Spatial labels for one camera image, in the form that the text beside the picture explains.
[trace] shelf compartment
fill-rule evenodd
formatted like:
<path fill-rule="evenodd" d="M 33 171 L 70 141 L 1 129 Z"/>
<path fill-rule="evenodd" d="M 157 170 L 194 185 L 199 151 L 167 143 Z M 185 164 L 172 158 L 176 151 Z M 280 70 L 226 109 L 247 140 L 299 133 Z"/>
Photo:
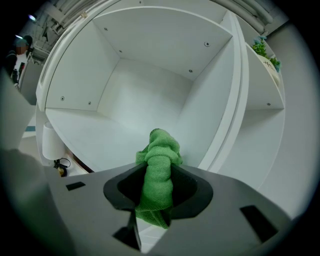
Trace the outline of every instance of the shelf compartment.
<path fill-rule="evenodd" d="M 277 157 L 284 122 L 284 110 L 247 110 L 233 148 L 218 173 L 257 190 Z"/>
<path fill-rule="evenodd" d="M 249 44 L 246 44 L 246 50 L 249 61 L 246 110 L 284 109 L 284 101 L 275 80 Z"/>
<path fill-rule="evenodd" d="M 93 22 L 120 58 L 148 63 L 192 81 L 232 37 L 205 17 L 160 6 L 116 10 Z"/>

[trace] green plant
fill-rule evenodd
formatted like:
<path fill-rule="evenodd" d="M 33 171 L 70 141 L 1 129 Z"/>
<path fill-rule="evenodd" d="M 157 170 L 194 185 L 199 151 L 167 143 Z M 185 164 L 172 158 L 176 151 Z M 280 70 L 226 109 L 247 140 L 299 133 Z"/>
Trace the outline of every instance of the green plant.
<path fill-rule="evenodd" d="M 281 62 L 279 60 L 277 60 L 276 57 L 270 58 L 270 62 L 274 65 L 274 68 L 276 69 L 276 71 L 279 72 Z"/>
<path fill-rule="evenodd" d="M 265 36 L 262 36 L 262 35 L 258 36 L 258 38 L 254 40 L 254 45 L 252 45 L 252 49 L 255 51 L 256 54 L 270 60 L 270 62 L 273 64 L 276 71 L 279 72 L 281 67 L 281 62 L 277 60 L 276 57 L 269 58 L 267 56 L 265 39 L 267 39 Z"/>
<path fill-rule="evenodd" d="M 268 56 L 266 53 L 266 44 L 263 38 L 260 38 L 260 41 L 255 39 L 252 49 L 256 52 L 256 54 L 268 59 Z"/>

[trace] person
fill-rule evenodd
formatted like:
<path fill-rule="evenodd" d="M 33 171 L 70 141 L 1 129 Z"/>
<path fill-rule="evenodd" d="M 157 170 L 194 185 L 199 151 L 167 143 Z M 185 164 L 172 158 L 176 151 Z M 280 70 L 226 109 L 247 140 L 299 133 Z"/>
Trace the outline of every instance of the person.
<path fill-rule="evenodd" d="M 33 39 L 30 35 L 25 35 L 8 52 L 4 60 L 4 68 L 8 75 L 12 77 L 15 84 L 19 82 L 19 77 L 27 62 L 26 53 L 32 45 Z"/>

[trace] black opening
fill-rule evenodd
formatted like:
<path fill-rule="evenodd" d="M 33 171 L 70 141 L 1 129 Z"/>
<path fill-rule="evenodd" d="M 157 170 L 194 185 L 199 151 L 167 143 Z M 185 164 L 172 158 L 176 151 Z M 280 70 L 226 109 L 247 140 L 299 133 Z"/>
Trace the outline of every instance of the black opening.
<path fill-rule="evenodd" d="M 65 186 L 69 191 L 71 191 L 71 190 L 75 190 L 75 189 L 81 188 L 81 187 L 83 187 L 85 185 L 86 184 L 84 184 L 83 182 L 79 181 L 79 182 L 72 183 L 72 184 L 65 185 Z"/>
<path fill-rule="evenodd" d="M 147 163 L 142 163 L 108 180 L 103 193 L 115 209 L 130 211 L 127 226 L 120 228 L 113 236 L 135 249 L 140 249 L 135 207 L 140 203 L 140 196 L 147 171 Z M 166 222 L 170 220 L 193 218 L 201 213 L 213 197 L 211 185 L 204 179 L 171 165 L 173 183 L 173 209 Z"/>
<path fill-rule="evenodd" d="M 278 232 L 278 230 L 276 230 L 276 228 L 254 205 L 242 207 L 240 208 L 240 211 L 250 223 L 262 243 L 273 237 Z"/>

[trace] white pipe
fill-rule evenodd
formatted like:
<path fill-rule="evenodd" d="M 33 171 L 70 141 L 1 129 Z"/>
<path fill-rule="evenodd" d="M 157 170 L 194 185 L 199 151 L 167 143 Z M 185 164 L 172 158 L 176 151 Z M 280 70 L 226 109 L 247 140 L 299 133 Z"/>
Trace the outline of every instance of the white pipe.
<path fill-rule="evenodd" d="M 80 11 L 78 11 L 75 15 L 73 15 L 65 24 L 62 25 L 63 31 L 75 20 L 81 19 L 81 14 L 87 10 L 88 6 L 83 7 Z"/>
<path fill-rule="evenodd" d="M 80 0 L 79 2 L 77 2 L 70 10 L 68 10 L 66 12 L 66 14 L 62 17 L 62 19 L 59 20 L 59 24 L 62 25 L 62 22 L 74 11 L 76 10 L 78 7 L 80 7 L 81 5 L 85 4 L 87 0 Z"/>
<path fill-rule="evenodd" d="M 61 11 L 66 14 L 79 0 L 67 0 L 61 7 Z"/>
<path fill-rule="evenodd" d="M 60 36 L 62 33 L 64 33 L 66 30 L 72 30 L 73 27 L 76 25 L 76 23 L 81 20 L 82 17 L 79 15 L 79 17 L 77 17 L 68 27 L 66 28 L 63 28 L 61 27 L 57 32 L 58 32 L 58 35 Z"/>
<path fill-rule="evenodd" d="M 95 5 L 91 6 L 88 10 L 86 10 L 86 12 L 90 12 L 92 9 L 96 8 L 99 5 L 102 5 L 104 2 L 109 1 L 109 0 L 101 0 L 99 2 L 97 2 Z"/>
<path fill-rule="evenodd" d="M 59 0 L 59 1 L 56 3 L 55 7 L 56 7 L 57 9 L 60 9 L 65 3 L 66 3 L 66 0 Z"/>
<path fill-rule="evenodd" d="M 255 9 L 253 9 L 252 7 L 250 7 L 247 3 L 245 3 L 243 0 L 232 0 L 234 2 L 236 2 L 238 5 L 240 5 L 241 7 L 243 7 L 244 9 L 246 9 L 249 13 L 251 13 L 254 16 L 258 16 L 258 13 L 256 12 Z"/>
<path fill-rule="evenodd" d="M 87 0 L 87 2 L 85 3 L 85 5 L 79 6 L 77 9 L 74 9 L 70 14 L 69 17 L 73 18 L 75 15 L 77 15 L 79 12 L 84 12 L 88 7 L 90 7 L 91 5 L 93 5 L 94 2 L 96 2 L 97 0 Z"/>
<path fill-rule="evenodd" d="M 256 1 L 254 0 L 243 0 L 246 2 L 249 6 L 251 6 L 253 9 L 256 10 L 256 12 L 263 18 L 267 23 L 274 22 L 274 18 Z"/>
<path fill-rule="evenodd" d="M 210 0 L 212 2 L 215 2 L 230 11 L 234 12 L 236 15 L 240 16 L 242 19 L 244 19 L 247 23 L 249 23 L 259 34 L 264 32 L 264 26 L 257 21 L 255 17 L 250 15 L 246 10 L 236 5 L 234 2 L 231 2 L 229 0 Z"/>

